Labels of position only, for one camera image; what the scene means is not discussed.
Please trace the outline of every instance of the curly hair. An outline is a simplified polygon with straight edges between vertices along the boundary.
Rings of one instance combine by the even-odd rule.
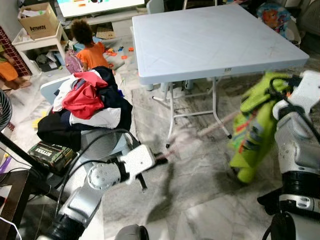
[[[84,20],[75,20],[71,26],[71,33],[80,44],[89,45],[93,41],[91,27]]]

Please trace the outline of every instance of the child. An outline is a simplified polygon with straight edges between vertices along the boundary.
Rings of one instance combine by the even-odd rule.
[[[29,87],[31,82],[18,77],[18,73],[13,67],[15,64],[15,60],[5,53],[3,46],[0,44],[0,79],[4,82],[4,85],[13,90]]]
[[[109,64],[103,56],[105,46],[101,42],[94,43],[92,30],[84,20],[75,20],[71,26],[71,32],[75,39],[85,46],[85,48],[76,55],[76,57],[81,60],[84,71],[99,66],[109,68]]]

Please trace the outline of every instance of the pink bag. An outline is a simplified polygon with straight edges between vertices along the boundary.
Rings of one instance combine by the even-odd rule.
[[[83,72],[83,65],[76,55],[77,53],[73,49],[70,49],[65,53],[65,66],[71,74]]]

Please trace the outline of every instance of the orange clothing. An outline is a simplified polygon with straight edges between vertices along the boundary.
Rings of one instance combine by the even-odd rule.
[[[6,81],[12,81],[17,79],[18,73],[9,62],[0,62],[0,77]]]
[[[90,69],[99,66],[105,66],[109,68],[107,60],[104,58],[103,53],[105,52],[105,46],[98,42],[94,44],[93,47],[86,47],[81,50],[76,57],[81,60],[81,62],[88,64]]]

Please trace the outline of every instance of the television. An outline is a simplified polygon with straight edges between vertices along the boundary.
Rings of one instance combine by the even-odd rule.
[[[57,0],[65,18],[138,6],[145,0]]]

